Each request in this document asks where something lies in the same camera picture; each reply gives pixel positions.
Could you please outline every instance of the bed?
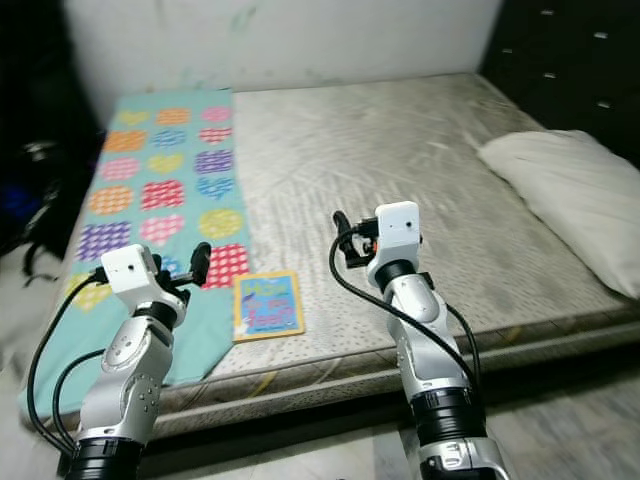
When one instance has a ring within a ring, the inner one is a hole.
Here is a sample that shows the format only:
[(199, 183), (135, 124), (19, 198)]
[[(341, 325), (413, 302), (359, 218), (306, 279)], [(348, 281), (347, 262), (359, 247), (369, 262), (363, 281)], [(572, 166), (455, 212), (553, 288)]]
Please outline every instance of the bed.
[[(298, 273), (307, 331), (236, 345), (202, 381), (164, 388), (156, 438), (401, 389), (384, 313), (329, 274), (336, 209), (420, 205), (421, 268), (467, 317), (485, 370), (640, 339), (640, 305), (477, 158), (490, 139), (541, 129), (482, 77), (245, 92), (234, 108), (253, 270)], [(365, 286), (363, 271), (342, 271)]]

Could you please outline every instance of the black cable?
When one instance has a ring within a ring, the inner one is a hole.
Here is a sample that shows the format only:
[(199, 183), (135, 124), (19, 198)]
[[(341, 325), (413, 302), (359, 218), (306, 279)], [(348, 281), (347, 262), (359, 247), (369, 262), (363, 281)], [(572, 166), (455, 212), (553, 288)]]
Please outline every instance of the black cable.
[(336, 257), (336, 251), (338, 249), (338, 245), (340, 245), (340, 243), (345, 241), (347, 239), (347, 237), (351, 237), (355, 233), (357, 233), (357, 228), (352, 228), (352, 229), (350, 229), (350, 230), (348, 230), (346, 232), (343, 232), (340, 235), (338, 235), (336, 237), (336, 239), (333, 241), (333, 243), (331, 244), (331, 249), (329, 250), (329, 269), (331, 270), (331, 274), (333, 275), (333, 278), (335, 278), (336, 281), (343, 288), (349, 290), (351, 293), (353, 293), (354, 295), (362, 298), (363, 300), (366, 300), (366, 301), (368, 301), (370, 303), (373, 303), (377, 307), (380, 307), (383, 310), (386, 310), (391, 315), (394, 315), (394, 316), (398, 317), (400, 320), (408, 323), (413, 328), (415, 328), (420, 333), (422, 333), (427, 338), (429, 338), (429, 340), (433, 341), (436, 345), (438, 345), (438, 347), (440, 347), (442, 350), (444, 350), (458, 364), (458, 366), (462, 369), (462, 371), (464, 372), (465, 376), (469, 380), (469, 383), (471, 384), (472, 389), (475, 392), (477, 392), (478, 393), (478, 397), (480, 397), (480, 388), (479, 388), (477, 379), (475, 378), (474, 373), (471, 371), (471, 369), (469, 368), (467, 363), (464, 361), (464, 359), (460, 356), (460, 354), (458, 352), (456, 352), (453, 348), (451, 348), (438, 335), (433, 333), (431, 330), (429, 330), (424, 325), (422, 325), (419, 322), (417, 322), (414, 318), (410, 317), (409, 315), (407, 315), (403, 311), (398, 310), (394, 306), (386, 303), (385, 301), (380, 300), (379, 298), (376, 298), (373, 295), (369, 295), (368, 293), (366, 293), (363, 290), (360, 290), (358, 287), (356, 287), (356, 286), (350, 284), (349, 282), (347, 282), (340, 275), (340, 273), (336, 269), (336, 265), (335, 265), (335, 257)]
[(38, 362), (40, 361), (40, 357), (42, 356), (44, 347), (47, 345), (47, 342), (49, 341), (49, 338), (51, 337), (51, 334), (55, 330), (56, 326), (58, 325), (58, 323), (60, 323), (60, 319), (62, 318), (62, 315), (64, 314), (65, 310), (69, 307), (69, 305), (71, 304), (75, 296), (80, 292), (80, 290), (82, 290), (84, 287), (86, 287), (87, 285), (95, 281), (96, 281), (95, 275), (90, 275), (85, 280), (83, 280), (79, 285), (77, 285), (71, 291), (71, 293), (67, 296), (67, 298), (64, 299), (64, 302), (62, 302), (62, 305), (60, 305), (60, 308), (56, 312), (55, 317), (49, 324), (49, 327), (47, 328), (44, 335), (42, 336), (40, 343), (36, 347), (36, 351), (33, 354), (33, 359), (31, 360), (31, 366), (29, 367), (29, 375), (27, 377), (27, 410), (29, 412), (29, 419), (31, 420), (31, 423), (33, 424), (35, 429), (38, 431), (38, 433), (47, 442), (49, 442), (51, 445), (57, 448), (60, 451), (60, 453), (62, 453), (63, 455), (67, 455), (69, 457), (73, 455), (73, 450), (70, 449), (65, 442), (56, 438), (55, 435), (53, 435), (53, 433), (47, 430), (47, 428), (44, 426), (44, 424), (38, 417), (38, 413), (36, 412), (36, 405), (35, 405), (35, 399), (34, 399), (36, 369), (38, 368)]
[(464, 334), (469, 341), (469, 346), (471, 347), (471, 357), (473, 358), (473, 375), (476, 379), (476, 388), (478, 389), (478, 394), (480, 394), (480, 389), (482, 388), (482, 371), (480, 369), (480, 354), (478, 353), (478, 345), (476, 344), (476, 337), (471, 330), (471, 327), (464, 319), (462, 314), (452, 305), (447, 303), (447, 310), (451, 312), (451, 314), (456, 317), (458, 323), (464, 330)]
[(73, 362), (67, 365), (65, 369), (62, 371), (62, 373), (58, 377), (56, 386), (53, 389), (53, 402), (51, 405), (51, 411), (53, 412), (53, 423), (55, 424), (56, 429), (58, 430), (58, 433), (60, 434), (60, 436), (62, 436), (63, 441), (69, 446), (69, 448), (71, 448), (72, 451), (75, 449), (75, 442), (73, 440), (73, 437), (71, 437), (67, 429), (64, 427), (64, 424), (62, 423), (62, 417), (60, 415), (60, 393), (62, 392), (62, 385), (64, 384), (64, 381), (66, 380), (66, 378), (69, 376), (69, 373), (71, 373), (71, 370), (76, 368), (82, 362), (85, 362), (94, 357), (98, 357), (103, 353), (104, 353), (104, 348), (101, 350), (95, 350), (91, 353), (86, 353), (76, 358)]

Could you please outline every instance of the red heart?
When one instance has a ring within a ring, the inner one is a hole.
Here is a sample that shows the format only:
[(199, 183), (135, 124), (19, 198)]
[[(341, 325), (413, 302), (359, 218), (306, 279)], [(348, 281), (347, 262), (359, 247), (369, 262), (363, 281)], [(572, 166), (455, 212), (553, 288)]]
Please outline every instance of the red heart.
[(202, 288), (232, 287), (233, 278), (245, 273), (249, 273), (249, 254), (243, 245), (233, 243), (214, 248), (211, 250), (207, 281)]
[(231, 128), (203, 128), (200, 130), (200, 140), (211, 145), (224, 142), (231, 136)]
[(177, 180), (150, 182), (142, 190), (142, 210), (184, 205), (184, 188)]

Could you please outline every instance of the colorful book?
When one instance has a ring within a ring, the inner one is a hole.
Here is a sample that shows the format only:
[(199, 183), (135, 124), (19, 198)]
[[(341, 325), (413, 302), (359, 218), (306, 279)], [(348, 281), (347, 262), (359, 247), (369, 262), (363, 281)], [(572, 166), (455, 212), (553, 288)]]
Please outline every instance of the colorful book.
[(235, 343), (304, 333), (295, 272), (239, 275), (234, 284)]

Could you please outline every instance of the pink heart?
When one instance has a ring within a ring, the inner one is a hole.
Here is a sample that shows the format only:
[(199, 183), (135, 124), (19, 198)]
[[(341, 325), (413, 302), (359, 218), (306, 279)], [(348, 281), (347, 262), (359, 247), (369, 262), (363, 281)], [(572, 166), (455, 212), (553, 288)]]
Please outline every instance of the pink heart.
[(140, 225), (140, 236), (144, 240), (162, 247), (172, 235), (182, 230), (182, 227), (184, 227), (184, 218), (181, 215), (152, 217)]
[(224, 122), (231, 116), (229, 107), (209, 107), (202, 113), (202, 119), (207, 122)]
[(100, 175), (105, 180), (128, 180), (140, 170), (135, 158), (125, 157), (105, 162), (100, 167)]

